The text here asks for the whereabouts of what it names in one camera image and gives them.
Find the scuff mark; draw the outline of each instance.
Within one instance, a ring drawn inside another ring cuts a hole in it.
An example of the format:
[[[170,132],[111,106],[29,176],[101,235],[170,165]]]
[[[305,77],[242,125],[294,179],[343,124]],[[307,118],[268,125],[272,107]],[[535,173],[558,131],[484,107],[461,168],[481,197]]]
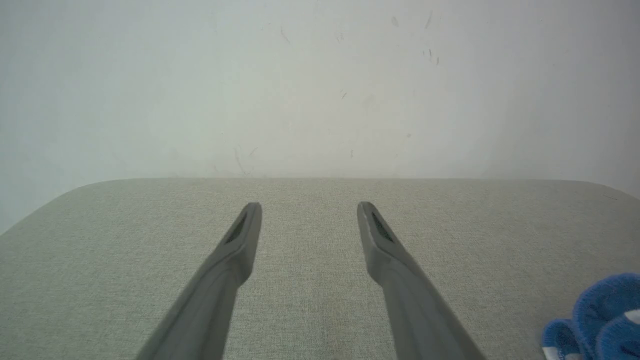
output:
[[[429,25],[431,25],[431,17],[433,16],[433,10],[429,13],[429,19],[427,20],[427,24],[424,26],[424,29],[427,30]]]
[[[242,174],[246,176],[246,171],[244,171],[244,168],[242,167],[242,163],[240,163],[240,158],[238,157],[238,150],[235,148],[234,148],[234,156],[236,157],[236,163],[238,164],[240,171],[242,171]]]
[[[291,45],[291,42],[289,41],[289,38],[287,38],[287,35],[285,35],[282,26],[280,26],[280,35],[282,35],[282,38],[287,42],[287,44]]]

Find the white wall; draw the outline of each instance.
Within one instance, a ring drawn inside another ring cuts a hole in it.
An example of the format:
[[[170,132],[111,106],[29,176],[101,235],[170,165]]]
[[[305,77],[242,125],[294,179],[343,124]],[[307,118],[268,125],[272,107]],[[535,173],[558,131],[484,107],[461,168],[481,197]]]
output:
[[[7,0],[0,233],[128,177],[535,177],[640,195],[635,0]]]

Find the textured gray surface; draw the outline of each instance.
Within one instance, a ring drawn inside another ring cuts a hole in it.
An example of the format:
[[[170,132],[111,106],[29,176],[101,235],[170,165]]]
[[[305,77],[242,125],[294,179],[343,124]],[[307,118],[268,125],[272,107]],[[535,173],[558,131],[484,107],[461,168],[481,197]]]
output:
[[[355,209],[375,203],[490,359],[610,274],[640,271],[640,200],[569,181],[139,179],[66,193],[0,236],[0,358],[128,359],[249,201],[264,208],[227,359],[389,359]]]

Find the folded towel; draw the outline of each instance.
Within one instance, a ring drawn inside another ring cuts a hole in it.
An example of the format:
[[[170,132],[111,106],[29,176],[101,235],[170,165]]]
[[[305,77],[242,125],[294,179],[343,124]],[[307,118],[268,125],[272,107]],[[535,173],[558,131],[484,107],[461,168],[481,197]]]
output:
[[[573,318],[543,331],[547,360],[640,359],[640,274],[608,277],[580,295]]]

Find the blue towel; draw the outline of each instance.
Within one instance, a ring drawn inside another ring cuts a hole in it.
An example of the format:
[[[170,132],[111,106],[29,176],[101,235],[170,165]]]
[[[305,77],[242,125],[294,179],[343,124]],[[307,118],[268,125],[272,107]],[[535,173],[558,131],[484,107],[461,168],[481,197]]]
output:
[[[544,329],[547,360],[640,359],[640,274],[608,277],[580,295],[572,319]]]

